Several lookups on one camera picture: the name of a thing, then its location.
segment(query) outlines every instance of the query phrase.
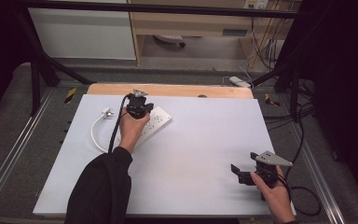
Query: black sleeve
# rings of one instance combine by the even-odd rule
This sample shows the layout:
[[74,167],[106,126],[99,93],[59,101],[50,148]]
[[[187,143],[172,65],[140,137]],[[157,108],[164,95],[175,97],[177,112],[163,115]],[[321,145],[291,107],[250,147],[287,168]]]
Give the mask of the black sleeve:
[[131,192],[131,162],[123,147],[91,161],[69,198],[65,223],[123,223]]

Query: gray carpet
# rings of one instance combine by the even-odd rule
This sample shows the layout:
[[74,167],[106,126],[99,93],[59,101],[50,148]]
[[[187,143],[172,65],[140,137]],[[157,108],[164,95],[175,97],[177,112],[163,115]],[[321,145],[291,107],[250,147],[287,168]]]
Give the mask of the gray carpet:
[[[168,83],[168,84],[200,84],[200,85],[230,85],[227,78],[236,75],[235,72],[206,72],[206,71],[164,71],[139,69],[79,69],[79,74],[98,80],[99,82],[136,82],[136,83]],[[0,164],[21,133],[21,129],[29,118],[31,111],[29,69],[19,68],[10,84],[4,99],[0,104]],[[76,112],[81,95],[87,91],[87,86],[78,87],[71,104],[63,103],[71,87],[59,87],[54,92],[45,115],[28,142],[26,148],[14,167],[7,183],[0,193],[0,217],[26,218],[46,220],[32,214],[37,197],[48,177],[61,141],[65,137],[70,121]],[[270,92],[271,99],[279,98]],[[255,98],[259,100],[263,115],[281,116],[284,110],[281,106],[265,104],[265,93],[254,90]],[[341,212],[347,223],[358,223],[358,188],[345,163],[333,161],[331,149],[326,142],[317,118],[303,118],[305,136],[312,148],[312,153],[324,170],[325,178],[334,193]],[[268,124],[268,129],[276,127],[284,121]],[[280,156],[291,160],[296,154],[297,142],[289,124],[269,131],[272,145]],[[289,176],[291,186],[302,186],[312,189],[307,167],[300,156]],[[302,190],[294,192],[294,203],[307,212],[313,212],[317,203],[309,193]],[[323,210],[315,217],[298,214],[297,218],[308,223],[329,223]],[[270,223],[269,217],[242,219],[241,223]]]

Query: white device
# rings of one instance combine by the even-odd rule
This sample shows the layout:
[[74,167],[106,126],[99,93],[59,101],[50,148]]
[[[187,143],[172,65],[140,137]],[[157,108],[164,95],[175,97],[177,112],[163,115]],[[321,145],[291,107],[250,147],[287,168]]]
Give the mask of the white device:
[[[158,106],[154,108],[150,113],[150,120],[146,123],[144,129],[142,130],[141,137],[138,139],[135,148],[139,147],[141,144],[147,141],[147,139],[167,126],[167,124],[169,124],[171,121],[171,115],[161,109],[161,107]],[[119,133],[117,134],[117,139],[121,140],[121,135]]]
[[240,79],[240,78],[238,78],[238,77],[231,77],[230,79],[229,79],[229,81],[232,83],[232,84],[234,84],[234,85],[236,85],[236,86],[238,86],[238,87],[244,87],[244,88],[249,88],[251,85],[249,84],[249,83],[247,83],[245,80],[242,80],[242,79]]

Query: floor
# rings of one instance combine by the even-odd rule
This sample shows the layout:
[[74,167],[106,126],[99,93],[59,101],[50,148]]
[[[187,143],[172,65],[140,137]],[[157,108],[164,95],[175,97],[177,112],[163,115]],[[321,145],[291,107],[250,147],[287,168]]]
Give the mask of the floor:
[[[62,61],[80,75],[99,82],[232,86],[228,81],[229,77],[255,79],[268,71],[262,64],[248,66],[238,39],[191,36],[185,37],[185,42],[186,46],[182,49],[149,36],[145,41],[141,65],[121,61]],[[32,92],[29,74],[27,65],[19,67],[0,103],[0,168],[30,118]],[[32,214],[38,191],[43,188],[49,169],[60,150],[80,97],[87,91],[87,86],[75,83],[67,75],[59,73],[59,76],[62,80],[61,86],[52,90],[51,101],[44,116],[38,121],[37,128],[31,131],[32,136],[25,142],[22,154],[13,161],[16,165],[9,170],[11,174],[4,180],[6,184],[0,189],[0,223],[62,223],[59,220]],[[274,83],[275,78],[272,78],[253,89],[264,116],[287,114],[283,106],[287,95],[275,94],[272,88]],[[64,104],[66,94],[74,86],[76,94],[71,104]],[[266,93],[270,97],[268,104]],[[308,96],[299,98],[301,104],[308,100]],[[351,172],[344,162],[333,160],[332,151],[317,117],[308,115],[303,118],[303,123],[306,145],[323,171],[345,223],[358,223],[358,188]],[[266,120],[266,125],[277,154],[284,158],[293,158],[298,145],[293,122]],[[309,168],[303,158],[304,154],[301,152],[295,168],[291,171],[290,184],[316,192]],[[317,202],[306,191],[296,190],[294,203],[307,212],[315,212],[318,209]],[[313,217],[298,213],[297,218],[308,223],[331,222],[324,210]],[[240,219],[240,223],[270,223],[270,217],[245,217]]]

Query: white cable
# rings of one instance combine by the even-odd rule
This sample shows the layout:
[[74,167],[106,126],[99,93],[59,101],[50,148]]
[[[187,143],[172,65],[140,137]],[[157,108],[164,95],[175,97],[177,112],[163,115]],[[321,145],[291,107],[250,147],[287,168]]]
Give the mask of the white cable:
[[100,120],[101,118],[103,118],[103,116],[104,116],[104,114],[102,114],[99,118],[97,118],[97,119],[94,121],[94,123],[92,123],[90,133],[91,133],[92,141],[94,142],[95,146],[97,146],[97,148],[100,149],[101,152],[107,153],[107,150],[104,149],[103,147],[100,147],[100,145],[98,145],[97,141],[95,141],[94,133],[93,133],[94,125],[98,122],[98,120]]

